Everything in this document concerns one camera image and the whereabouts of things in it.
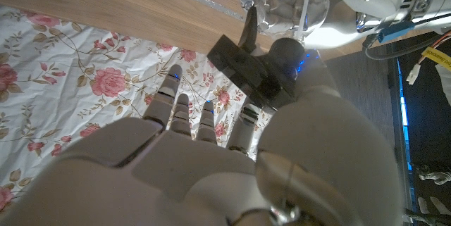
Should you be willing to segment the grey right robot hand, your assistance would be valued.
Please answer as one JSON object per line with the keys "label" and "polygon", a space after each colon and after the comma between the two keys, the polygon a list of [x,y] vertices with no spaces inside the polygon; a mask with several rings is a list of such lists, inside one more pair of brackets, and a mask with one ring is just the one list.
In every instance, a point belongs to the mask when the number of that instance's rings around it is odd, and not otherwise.
{"label": "grey right robot hand", "polygon": [[69,146],[1,216],[2,225],[401,225],[393,148],[335,88],[325,63],[303,55],[295,100],[262,132],[257,157],[226,147],[206,103],[197,136],[175,65],[141,118],[123,118]]}

